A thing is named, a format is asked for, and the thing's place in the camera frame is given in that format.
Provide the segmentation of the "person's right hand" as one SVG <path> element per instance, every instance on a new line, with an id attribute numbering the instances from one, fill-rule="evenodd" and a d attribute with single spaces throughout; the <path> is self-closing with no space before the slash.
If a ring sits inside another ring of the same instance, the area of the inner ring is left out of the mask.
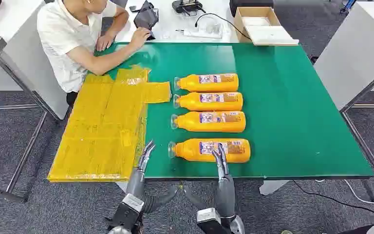
<path id="1" fill-rule="evenodd" d="M 147 28 L 139 27 L 134 32 L 129 45 L 135 50 L 140 49 L 150 37 L 151 31 Z"/>

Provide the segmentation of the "person's left hand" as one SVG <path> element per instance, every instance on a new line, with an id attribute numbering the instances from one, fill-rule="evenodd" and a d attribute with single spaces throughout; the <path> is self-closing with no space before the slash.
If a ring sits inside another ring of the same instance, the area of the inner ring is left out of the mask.
<path id="1" fill-rule="evenodd" d="M 108 49 L 112 43 L 115 40 L 115 36 L 104 34 L 100 36 L 96 42 L 96 51 L 104 51 L 105 49 Z"/>

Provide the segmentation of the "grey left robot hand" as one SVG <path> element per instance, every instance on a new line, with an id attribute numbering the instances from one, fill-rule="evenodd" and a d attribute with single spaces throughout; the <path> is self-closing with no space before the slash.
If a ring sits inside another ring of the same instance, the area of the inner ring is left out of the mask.
<path id="1" fill-rule="evenodd" d="M 126 193 L 132 194 L 139 200 L 144 202 L 142 211 L 145 213 L 151 213 L 157 210 L 159 207 L 170 202 L 178 193 L 178 186 L 172 186 L 168 192 L 164 195 L 149 195 L 144 192 L 145 185 L 145 171 L 147 168 L 150 154 L 155 148 L 153 140 L 149 141 L 144 147 L 142 154 L 139 157 L 137 165 L 133 168 L 130 175 Z"/>

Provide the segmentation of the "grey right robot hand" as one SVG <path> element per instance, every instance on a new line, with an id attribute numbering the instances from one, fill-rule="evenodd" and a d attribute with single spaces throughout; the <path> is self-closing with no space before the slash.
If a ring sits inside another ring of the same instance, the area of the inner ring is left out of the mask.
<path id="1" fill-rule="evenodd" d="M 183 186 L 182 191 L 190 202 L 199 210 L 197 220 L 199 222 L 211 219 L 234 218 L 235 213 L 235 187 L 233 177 L 229 173 L 224 147 L 218 143 L 212 150 L 218 167 L 218 188 L 216 194 L 216 208 L 208 208 L 197 196 L 192 194 L 188 186 Z"/>

